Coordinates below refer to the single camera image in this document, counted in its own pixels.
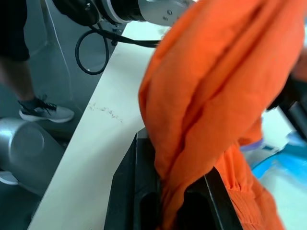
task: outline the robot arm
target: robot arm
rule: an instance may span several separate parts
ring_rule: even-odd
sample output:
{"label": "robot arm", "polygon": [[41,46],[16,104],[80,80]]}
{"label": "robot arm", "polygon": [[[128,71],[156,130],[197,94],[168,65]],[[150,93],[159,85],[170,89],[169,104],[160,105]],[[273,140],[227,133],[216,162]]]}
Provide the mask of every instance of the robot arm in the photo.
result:
{"label": "robot arm", "polygon": [[74,22],[92,26],[101,20],[111,24],[131,21],[172,26],[193,0],[53,0],[58,10]]}

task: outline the person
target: person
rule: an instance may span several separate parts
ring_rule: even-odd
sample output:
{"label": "person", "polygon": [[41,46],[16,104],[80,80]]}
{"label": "person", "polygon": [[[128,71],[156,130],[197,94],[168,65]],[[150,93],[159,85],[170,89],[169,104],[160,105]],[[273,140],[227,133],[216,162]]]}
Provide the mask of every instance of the person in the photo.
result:
{"label": "person", "polygon": [[0,83],[9,87],[21,105],[19,115],[28,121],[50,120],[64,123],[73,119],[68,108],[46,103],[36,97],[24,41],[27,20],[26,0],[3,1],[0,7]]}

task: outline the gray sneaker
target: gray sneaker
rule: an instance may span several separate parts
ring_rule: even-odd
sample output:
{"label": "gray sneaker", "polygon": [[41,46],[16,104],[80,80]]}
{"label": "gray sneaker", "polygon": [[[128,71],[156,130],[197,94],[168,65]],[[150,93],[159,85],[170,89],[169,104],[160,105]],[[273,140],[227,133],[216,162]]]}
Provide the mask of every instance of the gray sneaker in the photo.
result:
{"label": "gray sneaker", "polygon": [[55,123],[64,123],[73,119],[74,112],[68,108],[39,100],[38,107],[35,109],[28,109],[21,105],[19,116],[26,121],[49,120]]}

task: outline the table surface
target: table surface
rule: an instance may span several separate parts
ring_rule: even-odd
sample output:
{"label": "table surface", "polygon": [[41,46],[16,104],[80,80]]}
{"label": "table surface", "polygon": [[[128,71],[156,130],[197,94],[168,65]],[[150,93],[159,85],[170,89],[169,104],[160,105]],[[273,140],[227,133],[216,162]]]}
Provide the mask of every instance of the table surface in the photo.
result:
{"label": "table surface", "polygon": [[[167,27],[131,22],[123,35],[161,39]],[[144,127],[138,90],[154,49],[119,43],[29,230],[102,230],[112,177]]]}

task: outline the orange cloth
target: orange cloth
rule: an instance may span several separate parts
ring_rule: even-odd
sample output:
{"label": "orange cloth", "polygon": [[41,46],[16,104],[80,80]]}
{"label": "orange cloth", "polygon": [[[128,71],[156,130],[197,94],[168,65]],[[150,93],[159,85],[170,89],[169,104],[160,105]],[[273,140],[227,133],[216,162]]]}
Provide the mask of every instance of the orange cloth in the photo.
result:
{"label": "orange cloth", "polygon": [[283,228],[238,141],[261,137],[261,113],[302,49],[305,7],[305,0],[200,0],[159,45],[139,100],[163,186],[162,229],[172,228],[187,186],[213,166],[245,230]]}
{"label": "orange cloth", "polygon": [[292,73],[298,80],[307,81],[307,47],[302,50]]}

